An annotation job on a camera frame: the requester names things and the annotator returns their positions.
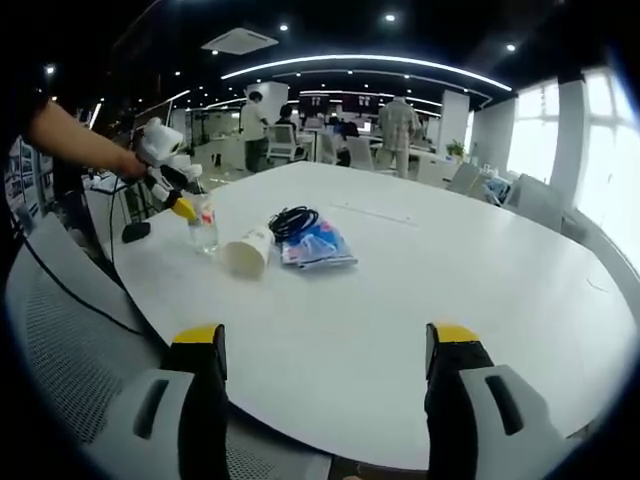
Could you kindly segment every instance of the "white round table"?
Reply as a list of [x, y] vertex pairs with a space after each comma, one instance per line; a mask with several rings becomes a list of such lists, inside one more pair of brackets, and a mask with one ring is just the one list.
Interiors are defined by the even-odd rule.
[[615, 394], [637, 328], [582, 246], [510, 212], [406, 180], [306, 162], [214, 191], [222, 243], [283, 207], [334, 223], [359, 264], [232, 278], [171, 212], [116, 245], [118, 274], [158, 334], [224, 323], [231, 401], [327, 452], [428, 468], [425, 326], [462, 324], [547, 401], [560, 433]]

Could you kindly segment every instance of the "column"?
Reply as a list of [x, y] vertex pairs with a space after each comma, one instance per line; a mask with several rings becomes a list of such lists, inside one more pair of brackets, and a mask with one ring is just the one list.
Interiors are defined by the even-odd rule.
[[442, 118], [438, 135], [438, 154], [447, 154], [447, 145], [454, 140], [464, 144], [469, 116], [469, 97], [445, 90], [442, 96]]
[[280, 118], [280, 108], [289, 100], [289, 86], [278, 82], [254, 83], [247, 87], [247, 96], [255, 91], [263, 96], [260, 108], [269, 123], [277, 122]]

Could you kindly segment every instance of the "paper cup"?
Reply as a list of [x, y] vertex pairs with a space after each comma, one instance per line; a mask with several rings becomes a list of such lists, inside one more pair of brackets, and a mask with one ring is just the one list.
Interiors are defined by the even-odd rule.
[[223, 252], [227, 268], [234, 275], [260, 278], [269, 263], [273, 242], [273, 232], [268, 227], [260, 226], [240, 240], [227, 243]]

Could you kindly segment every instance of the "ceiling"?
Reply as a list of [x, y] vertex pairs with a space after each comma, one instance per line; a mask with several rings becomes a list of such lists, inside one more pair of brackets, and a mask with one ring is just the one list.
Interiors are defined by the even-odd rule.
[[[602, 61], [599, 39], [583, 35], [587, 27], [577, 21], [573, 7], [578, 2], [570, 0], [129, 0], [117, 8], [107, 2], [74, 4], [73, 16], [61, 12], [59, 2], [47, 3], [38, 7], [43, 19], [33, 30], [46, 41], [34, 42], [34, 58], [56, 65], [50, 92], [63, 104], [92, 104], [105, 97], [105, 106], [115, 108], [129, 98], [140, 111], [190, 89], [178, 102], [198, 107], [241, 96], [260, 78], [288, 83], [290, 98], [325, 84], [333, 90], [390, 94], [410, 89], [410, 96], [435, 102], [445, 88], [437, 82], [447, 82], [459, 86], [447, 88], [469, 89], [471, 105], [479, 108], [536, 81]], [[395, 21], [386, 21], [387, 14]], [[282, 24], [289, 27], [286, 32]], [[236, 27], [278, 44], [241, 56], [212, 55], [201, 48]], [[515, 52], [506, 49], [509, 43]], [[291, 64], [221, 80], [255, 65], [335, 54], [436, 62], [514, 91], [442, 69], [362, 59]]]

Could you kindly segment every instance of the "black cord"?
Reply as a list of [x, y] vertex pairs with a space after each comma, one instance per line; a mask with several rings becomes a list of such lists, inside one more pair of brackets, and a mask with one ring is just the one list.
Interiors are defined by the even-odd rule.
[[271, 217], [269, 229], [276, 243], [282, 243], [316, 223], [318, 217], [318, 212], [307, 207], [285, 208]]
[[13, 223], [14, 228], [16, 229], [17, 232], [19, 232], [19, 234], [22, 236], [22, 240], [24, 241], [25, 246], [27, 247], [27, 250], [29, 250], [29, 252], [31, 253], [31, 255], [33, 256], [34, 260], [38, 263], [38, 265], [40, 265], [40, 268], [42, 268], [45, 273], [47, 275], [49, 275], [49, 277], [51, 278], [51, 280], [53, 280], [56, 285], [58, 285], [62, 291], [64, 293], [66, 293], [67, 295], [69, 295], [71, 298], [73, 298], [76, 302], [78, 302], [80, 305], [82, 305], [85, 308], [88, 308], [89, 310], [91, 310], [94, 313], [97, 313], [98, 315], [101, 315], [102, 317], [106, 318], [107, 320], [109, 320], [111, 323], [117, 325], [118, 327], [126, 330], [129, 333], [133, 333], [135, 335], [142, 335], [140, 332], [138, 332], [137, 330], [132, 329], [131, 327], [126, 326], [125, 324], [117, 321], [115, 318], [113, 318], [111, 315], [109, 315], [108, 313], [100, 310], [97, 307], [94, 307], [93, 305], [85, 302], [83, 299], [81, 299], [78, 295], [76, 295], [75, 293], [73, 293], [71, 290], [69, 290], [69, 288], [62, 283], [62, 281], [56, 276], [55, 273], [53, 273], [49, 267], [47, 267], [47, 265], [44, 263], [44, 261], [40, 258], [40, 256], [36, 253], [36, 251], [33, 249], [33, 246], [31, 245], [31, 243], [29, 243], [29, 240], [27, 239], [27, 236], [23, 233], [22, 228], [20, 227], [20, 225], [16, 222], [15, 218], [13, 218], [13, 215], [10, 216], [11, 217], [11, 222]]

